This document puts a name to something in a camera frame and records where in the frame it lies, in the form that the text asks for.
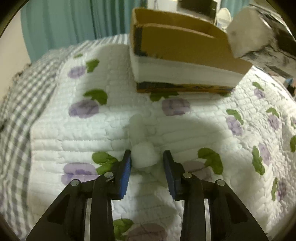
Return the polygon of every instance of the gray patterned cloth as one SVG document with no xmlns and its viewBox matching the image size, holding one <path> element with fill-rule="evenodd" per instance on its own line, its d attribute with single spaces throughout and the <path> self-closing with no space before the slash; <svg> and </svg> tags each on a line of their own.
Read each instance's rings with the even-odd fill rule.
<svg viewBox="0 0 296 241">
<path fill-rule="evenodd" d="M 27 207 L 30 128 L 49 102 L 56 86 L 55 77 L 65 61 L 90 47 L 106 43 L 128 44 L 128 35 L 86 41 L 48 52 L 14 78 L 0 106 L 0 212 L 21 240 L 30 232 L 32 218 Z"/>
<path fill-rule="evenodd" d="M 227 36 L 235 58 L 264 70 L 271 68 L 287 78 L 296 77 L 294 37 L 270 13 L 256 7 L 244 8 L 229 24 Z"/>
</svg>

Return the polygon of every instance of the open cardboard box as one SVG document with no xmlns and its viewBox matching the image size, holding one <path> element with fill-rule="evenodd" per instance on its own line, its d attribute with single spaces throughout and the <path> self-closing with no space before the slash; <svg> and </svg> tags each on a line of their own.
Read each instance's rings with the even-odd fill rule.
<svg viewBox="0 0 296 241">
<path fill-rule="evenodd" d="M 130 42 L 138 92 L 227 93 L 252 66 L 233 57 L 222 30 L 178 13 L 133 9 Z"/>
</svg>

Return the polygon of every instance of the white quilt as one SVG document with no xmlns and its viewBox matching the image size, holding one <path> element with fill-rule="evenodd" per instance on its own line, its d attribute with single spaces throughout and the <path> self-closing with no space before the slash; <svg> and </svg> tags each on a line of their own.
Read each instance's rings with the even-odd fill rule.
<svg viewBox="0 0 296 241">
<path fill-rule="evenodd" d="M 95 47 L 63 66 L 30 133 L 28 205 L 35 222 L 71 179 L 94 179 L 111 166 L 104 158 L 122 159 L 134 114 L 143 116 L 149 141 L 160 152 L 170 150 L 186 171 L 209 181 L 224 179 L 269 237 L 287 224 L 296 205 L 291 96 L 254 67 L 229 96 L 139 94 L 126 45 Z M 179 240 L 182 202 L 172 200 L 159 182 L 164 173 L 156 169 L 152 174 L 133 169 L 124 199 L 113 201 L 115 228 L 121 223 L 125 231 L 118 240 L 133 240 L 143 230 L 151 231 L 149 237 Z"/>
</svg>

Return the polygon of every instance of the cotton ball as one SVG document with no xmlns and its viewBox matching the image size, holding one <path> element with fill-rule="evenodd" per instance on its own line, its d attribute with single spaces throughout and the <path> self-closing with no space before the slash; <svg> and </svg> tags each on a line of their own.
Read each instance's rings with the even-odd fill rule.
<svg viewBox="0 0 296 241">
<path fill-rule="evenodd" d="M 141 142 L 131 149 L 132 166 L 135 168 L 150 167 L 160 161 L 161 156 L 151 142 Z"/>
<path fill-rule="evenodd" d="M 129 124 L 129 139 L 131 145 L 137 145 L 146 141 L 146 128 L 143 124 L 143 118 L 141 115 L 133 115 L 130 118 Z"/>
</svg>

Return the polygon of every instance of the gray checkered blanket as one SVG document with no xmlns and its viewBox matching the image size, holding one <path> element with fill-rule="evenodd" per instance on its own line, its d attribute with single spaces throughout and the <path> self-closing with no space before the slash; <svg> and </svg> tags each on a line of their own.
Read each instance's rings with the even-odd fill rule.
<svg viewBox="0 0 296 241">
<path fill-rule="evenodd" d="M 27 207 L 30 128 L 49 102 L 63 63 L 77 53 L 106 43 L 127 44 L 128 35 L 48 52 L 14 78 L 0 106 L 0 212 L 21 240 L 25 240 L 32 228 L 32 214 Z"/>
</svg>

